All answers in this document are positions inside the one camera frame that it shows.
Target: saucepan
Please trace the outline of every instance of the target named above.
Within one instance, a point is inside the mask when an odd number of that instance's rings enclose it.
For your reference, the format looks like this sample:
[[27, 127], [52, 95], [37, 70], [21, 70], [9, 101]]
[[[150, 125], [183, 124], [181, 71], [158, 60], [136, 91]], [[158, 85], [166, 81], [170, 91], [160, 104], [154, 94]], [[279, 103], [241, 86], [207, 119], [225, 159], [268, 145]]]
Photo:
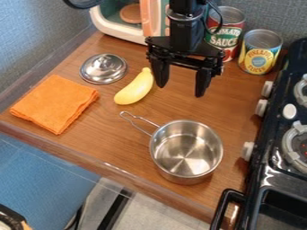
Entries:
[[[151, 137], [151, 157], [161, 176], [171, 182], [185, 185], [200, 183], [222, 161], [222, 140], [207, 125], [178, 119], [159, 126], [127, 111], [119, 115]], [[157, 129], [151, 134], [137, 126], [134, 119], [148, 122]]]

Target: wooden table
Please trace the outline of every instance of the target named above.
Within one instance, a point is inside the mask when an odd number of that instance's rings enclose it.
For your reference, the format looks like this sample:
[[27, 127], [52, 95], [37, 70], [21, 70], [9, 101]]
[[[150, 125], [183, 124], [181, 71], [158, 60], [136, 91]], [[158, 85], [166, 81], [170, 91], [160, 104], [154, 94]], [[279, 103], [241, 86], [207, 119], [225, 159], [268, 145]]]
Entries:
[[[100, 91], [100, 99], [60, 136], [15, 118], [8, 111], [1, 114], [0, 130], [190, 215], [210, 218], [224, 189], [243, 189], [248, 164], [240, 158], [241, 148], [257, 134], [260, 118], [254, 115], [254, 110], [264, 82], [273, 79], [276, 73], [248, 75], [233, 61], [225, 65], [223, 76], [213, 79], [206, 95], [196, 98], [195, 72], [172, 66], [171, 79], [163, 89], [154, 86], [142, 101], [132, 105], [115, 104], [115, 93], [143, 67], [149, 66], [145, 52], [145, 46], [96, 32], [49, 75], [61, 75], [94, 87]], [[129, 64], [127, 76], [110, 85], [83, 81], [79, 77], [81, 64], [100, 53], [123, 57]], [[121, 111], [130, 111], [158, 124], [174, 119], [207, 124], [223, 140], [224, 159], [215, 173], [198, 185], [182, 186], [166, 181], [154, 168], [148, 151], [149, 137], [120, 118]]]

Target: gray wall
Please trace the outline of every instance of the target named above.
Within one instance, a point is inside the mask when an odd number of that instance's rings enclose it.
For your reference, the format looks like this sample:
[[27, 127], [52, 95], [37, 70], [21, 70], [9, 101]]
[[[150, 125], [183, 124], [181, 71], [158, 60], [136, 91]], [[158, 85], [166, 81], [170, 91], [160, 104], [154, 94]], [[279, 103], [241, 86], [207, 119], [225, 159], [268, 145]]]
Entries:
[[0, 92], [89, 24], [62, 0], [1, 1]]
[[269, 29], [278, 32], [285, 48], [302, 37], [307, 37], [307, 0], [219, 0], [246, 14], [246, 30]]

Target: orange towel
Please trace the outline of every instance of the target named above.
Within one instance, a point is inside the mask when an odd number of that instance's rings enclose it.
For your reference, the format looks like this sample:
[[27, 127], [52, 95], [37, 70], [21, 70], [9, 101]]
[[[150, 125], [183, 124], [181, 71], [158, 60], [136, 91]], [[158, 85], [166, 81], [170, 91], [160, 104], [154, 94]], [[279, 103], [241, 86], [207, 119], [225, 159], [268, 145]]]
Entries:
[[52, 75], [18, 101], [10, 112], [59, 135], [97, 98], [97, 90]]

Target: tin can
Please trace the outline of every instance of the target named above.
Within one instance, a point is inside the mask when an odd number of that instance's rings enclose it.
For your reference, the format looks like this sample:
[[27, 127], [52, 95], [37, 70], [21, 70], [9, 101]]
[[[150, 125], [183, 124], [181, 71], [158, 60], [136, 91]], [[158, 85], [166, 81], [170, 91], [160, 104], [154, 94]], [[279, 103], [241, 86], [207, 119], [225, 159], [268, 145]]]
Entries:
[[244, 36], [239, 66], [254, 75], [267, 74], [276, 64], [283, 39], [269, 30], [253, 30]]
[[[219, 6], [224, 23], [222, 29], [215, 35], [206, 34], [206, 41], [225, 52], [224, 62], [232, 60], [238, 50], [239, 37], [245, 24], [244, 13], [234, 7]], [[213, 32], [219, 24], [220, 16], [211, 9], [207, 19], [207, 28]]]

